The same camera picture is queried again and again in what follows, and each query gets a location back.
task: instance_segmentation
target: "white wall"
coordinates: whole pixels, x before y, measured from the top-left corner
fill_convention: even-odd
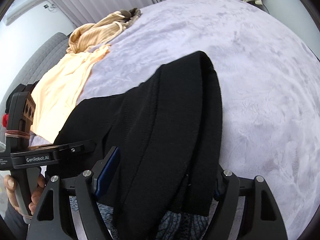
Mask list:
[[[270,15],[296,33],[320,58],[320,32],[300,0],[262,0]]]
[[[43,43],[57,32],[68,35],[76,28],[59,8],[50,12],[43,7],[45,4],[50,6],[44,0],[8,26],[0,22],[0,101],[19,70]]]

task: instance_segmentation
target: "dark gray sleeve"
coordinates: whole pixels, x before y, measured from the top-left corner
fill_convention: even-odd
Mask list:
[[[28,233],[28,225],[23,221],[20,215],[8,201],[8,208],[5,212],[4,222],[10,228],[17,240],[26,240]]]

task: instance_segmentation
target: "metal screw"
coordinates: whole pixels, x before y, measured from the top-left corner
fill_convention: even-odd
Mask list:
[[[257,176],[257,177],[256,177],[256,180],[257,180],[258,182],[264,182],[264,178],[263,178],[262,176]]]
[[[226,175],[227,177],[230,177],[230,176],[232,176],[232,171],[224,170],[223,174]]]
[[[85,176],[85,177],[88,177],[88,176],[91,175],[91,173],[92,172],[90,170],[86,170],[86,171],[82,172],[82,175]]]
[[[59,177],[57,175],[54,175],[51,177],[52,182],[56,182],[58,179],[59,179]]]

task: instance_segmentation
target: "black garment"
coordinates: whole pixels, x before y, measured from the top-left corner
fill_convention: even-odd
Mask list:
[[[54,143],[94,139],[97,147],[47,173],[76,176],[118,146],[121,163],[100,202],[114,207],[121,240],[144,240],[166,210],[208,215],[221,131],[218,78],[207,55],[195,52],[124,94],[82,101]]]
[[[28,224],[23,221],[20,215],[8,201],[8,208],[5,212],[4,222],[10,228],[17,240],[26,240],[28,233]]]
[[[38,84],[39,81],[37,81],[36,83],[33,84],[29,84],[29,85],[22,85],[19,84],[12,92],[11,94],[8,96],[7,101],[5,102],[5,113],[8,114],[9,113],[9,109],[10,109],[10,105],[11,105],[11,100],[12,100],[12,96],[14,93],[17,92],[30,92],[32,93],[33,89],[36,87],[36,85]]]

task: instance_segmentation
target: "bed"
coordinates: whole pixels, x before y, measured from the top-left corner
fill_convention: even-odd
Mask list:
[[[141,11],[94,65],[77,103],[126,92],[161,64],[206,52],[223,102],[220,165],[263,176],[296,240],[320,203],[319,60],[286,26],[239,0],[167,0]]]

